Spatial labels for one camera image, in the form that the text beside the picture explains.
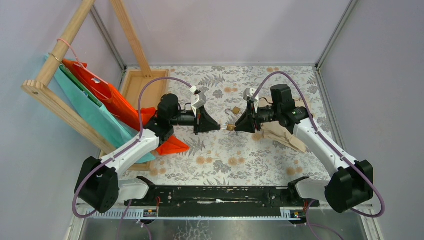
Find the short shackle brass padlock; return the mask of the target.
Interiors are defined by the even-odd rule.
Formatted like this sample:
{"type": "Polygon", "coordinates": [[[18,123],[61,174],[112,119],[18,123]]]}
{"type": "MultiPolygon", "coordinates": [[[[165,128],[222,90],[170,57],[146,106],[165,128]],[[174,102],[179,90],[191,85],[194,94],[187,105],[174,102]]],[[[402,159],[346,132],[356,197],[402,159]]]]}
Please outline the short shackle brass padlock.
{"type": "Polygon", "coordinates": [[[241,112],[241,109],[239,107],[233,107],[233,108],[227,108],[224,110],[224,113],[227,115],[238,115],[241,112]]]}

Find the long shackle brass padlock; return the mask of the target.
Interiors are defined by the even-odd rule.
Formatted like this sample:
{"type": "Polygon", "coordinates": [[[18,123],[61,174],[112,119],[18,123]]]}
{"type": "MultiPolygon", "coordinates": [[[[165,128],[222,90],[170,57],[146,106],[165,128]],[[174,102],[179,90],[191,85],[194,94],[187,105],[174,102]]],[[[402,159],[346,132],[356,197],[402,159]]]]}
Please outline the long shackle brass padlock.
{"type": "Polygon", "coordinates": [[[233,132],[235,130],[235,125],[234,124],[221,124],[220,125],[220,129],[221,130],[226,130],[226,131],[230,131],[233,132]]]}

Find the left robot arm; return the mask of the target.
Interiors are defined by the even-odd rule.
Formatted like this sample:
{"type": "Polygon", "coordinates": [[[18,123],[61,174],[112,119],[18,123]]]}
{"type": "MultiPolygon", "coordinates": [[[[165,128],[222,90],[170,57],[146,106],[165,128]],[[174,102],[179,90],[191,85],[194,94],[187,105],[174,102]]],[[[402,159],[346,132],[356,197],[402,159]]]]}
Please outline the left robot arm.
{"type": "Polygon", "coordinates": [[[91,156],[83,162],[73,202],[81,199],[98,213],[109,211],[120,201],[137,199],[144,206],[152,204],[155,192],[147,183],[140,179],[120,181],[119,177],[146,154],[163,146],[174,134],[174,126],[192,127],[196,135],[220,130],[221,125],[207,113],[205,102],[205,95],[199,92],[191,97],[191,109],[183,110],[175,94],[163,95],[138,135],[100,159],[91,156]]]}

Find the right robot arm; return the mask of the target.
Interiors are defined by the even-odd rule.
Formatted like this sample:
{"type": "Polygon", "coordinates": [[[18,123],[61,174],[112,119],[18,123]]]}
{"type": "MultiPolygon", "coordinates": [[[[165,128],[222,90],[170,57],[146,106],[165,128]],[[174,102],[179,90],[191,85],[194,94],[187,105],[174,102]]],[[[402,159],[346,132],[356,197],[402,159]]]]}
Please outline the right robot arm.
{"type": "Polygon", "coordinates": [[[367,161],[357,161],[320,130],[303,106],[296,106],[287,84],[274,85],[271,104],[260,107],[256,89],[246,88],[243,94],[246,109],[235,123],[236,132],[256,133],[266,123],[276,123],[302,141],[320,160],[330,180],[302,177],[289,183],[287,201],[293,206],[305,200],[327,202],[337,213],[350,210],[374,196],[370,184],[374,169],[367,161]]]}

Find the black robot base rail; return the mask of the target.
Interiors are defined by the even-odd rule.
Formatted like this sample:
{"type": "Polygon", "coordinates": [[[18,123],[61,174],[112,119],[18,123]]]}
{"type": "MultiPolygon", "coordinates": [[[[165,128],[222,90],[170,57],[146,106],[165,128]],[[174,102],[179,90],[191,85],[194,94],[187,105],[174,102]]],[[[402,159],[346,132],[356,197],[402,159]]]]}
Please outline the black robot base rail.
{"type": "Polygon", "coordinates": [[[294,184],[288,186],[176,186],[155,185],[145,177],[147,193],[142,199],[126,200],[133,207],[152,207],[160,218],[301,219],[309,204],[294,184]]]}

